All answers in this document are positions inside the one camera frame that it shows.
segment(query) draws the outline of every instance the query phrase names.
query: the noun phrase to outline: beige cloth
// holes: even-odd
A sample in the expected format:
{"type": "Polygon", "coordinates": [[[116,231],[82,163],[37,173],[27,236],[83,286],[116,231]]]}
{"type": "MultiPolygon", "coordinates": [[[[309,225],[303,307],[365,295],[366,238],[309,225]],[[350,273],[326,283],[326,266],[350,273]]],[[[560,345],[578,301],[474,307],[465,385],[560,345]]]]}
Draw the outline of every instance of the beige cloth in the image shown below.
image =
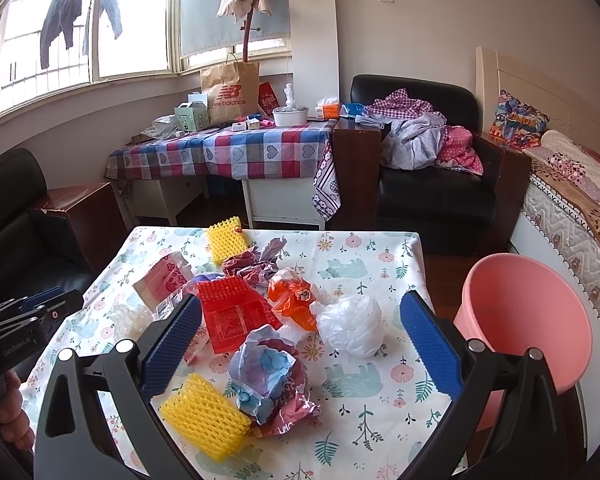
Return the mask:
{"type": "MultiPolygon", "coordinates": [[[[235,16],[236,23],[242,20],[251,10],[253,0],[222,0],[218,9],[218,17],[220,16],[235,16]]],[[[256,10],[266,12],[271,16],[271,7],[267,0],[258,0],[256,10]]]]}

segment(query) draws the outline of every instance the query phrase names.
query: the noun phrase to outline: pink bucket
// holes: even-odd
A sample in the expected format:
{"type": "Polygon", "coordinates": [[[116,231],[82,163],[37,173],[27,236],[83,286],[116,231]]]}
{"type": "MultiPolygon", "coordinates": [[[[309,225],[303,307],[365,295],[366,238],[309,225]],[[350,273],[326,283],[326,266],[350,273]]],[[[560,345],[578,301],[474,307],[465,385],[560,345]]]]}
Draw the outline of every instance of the pink bucket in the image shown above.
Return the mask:
{"type": "MultiPolygon", "coordinates": [[[[573,289],[552,269],[519,254],[491,254],[469,271],[454,324],[465,339],[522,355],[544,352],[558,394],[582,377],[591,358],[589,317],[573,289]]],[[[493,392],[478,431],[493,425],[502,392],[493,392]]]]}

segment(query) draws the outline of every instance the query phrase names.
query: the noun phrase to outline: dark jacket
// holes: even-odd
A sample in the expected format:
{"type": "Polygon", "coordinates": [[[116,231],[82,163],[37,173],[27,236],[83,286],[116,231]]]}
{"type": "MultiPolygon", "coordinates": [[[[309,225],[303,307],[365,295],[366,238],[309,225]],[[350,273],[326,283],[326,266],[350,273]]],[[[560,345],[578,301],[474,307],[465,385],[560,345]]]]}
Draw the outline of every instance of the dark jacket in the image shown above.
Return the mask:
{"type": "Polygon", "coordinates": [[[40,67],[49,68],[49,46],[64,34],[67,49],[74,46],[74,21],[82,14],[82,0],[51,0],[40,32],[40,67]]]}
{"type": "MultiPolygon", "coordinates": [[[[120,20],[120,7],[118,6],[118,0],[100,0],[100,15],[104,11],[107,11],[107,16],[111,22],[111,28],[113,29],[113,37],[117,40],[122,34],[122,21],[120,20]]],[[[89,26],[89,18],[91,15],[91,8],[87,11],[87,27],[89,26]]],[[[82,55],[89,55],[89,35],[84,35],[84,41],[82,42],[82,55]]]]}

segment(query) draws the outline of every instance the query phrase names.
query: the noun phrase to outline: yellow foam net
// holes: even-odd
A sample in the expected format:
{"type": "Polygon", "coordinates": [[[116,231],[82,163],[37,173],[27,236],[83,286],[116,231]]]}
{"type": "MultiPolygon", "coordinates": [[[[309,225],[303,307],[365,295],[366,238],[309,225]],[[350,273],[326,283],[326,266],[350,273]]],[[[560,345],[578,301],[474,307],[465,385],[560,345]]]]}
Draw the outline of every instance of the yellow foam net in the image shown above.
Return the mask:
{"type": "Polygon", "coordinates": [[[160,414],[216,462],[240,447],[251,426],[251,419],[199,374],[187,378],[178,393],[160,407],[160,414]]]}
{"type": "Polygon", "coordinates": [[[206,230],[209,240],[211,259],[216,265],[222,264],[227,258],[243,253],[248,249],[242,235],[242,225],[237,216],[212,225],[206,230]]]}

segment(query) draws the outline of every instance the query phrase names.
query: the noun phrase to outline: black leather sofa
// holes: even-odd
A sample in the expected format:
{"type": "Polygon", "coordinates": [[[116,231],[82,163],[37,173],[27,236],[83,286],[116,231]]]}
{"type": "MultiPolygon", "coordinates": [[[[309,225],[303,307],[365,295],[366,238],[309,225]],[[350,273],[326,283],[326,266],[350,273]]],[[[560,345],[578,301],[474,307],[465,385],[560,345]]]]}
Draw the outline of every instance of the black leather sofa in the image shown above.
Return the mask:
{"type": "Polygon", "coordinates": [[[351,101],[371,104],[397,89],[429,101],[447,124],[474,133],[482,177],[430,166],[403,171],[380,168],[375,229],[420,234],[429,254],[480,256],[505,248],[528,185],[531,161],[523,153],[481,136],[474,95],[449,84],[384,75],[357,75],[351,101]]]}
{"type": "MultiPolygon", "coordinates": [[[[31,152],[0,156],[0,303],[55,286],[84,293],[94,280],[66,221],[30,209],[45,195],[45,177],[31,152]]],[[[16,368],[21,379],[37,358],[16,368]]]]}

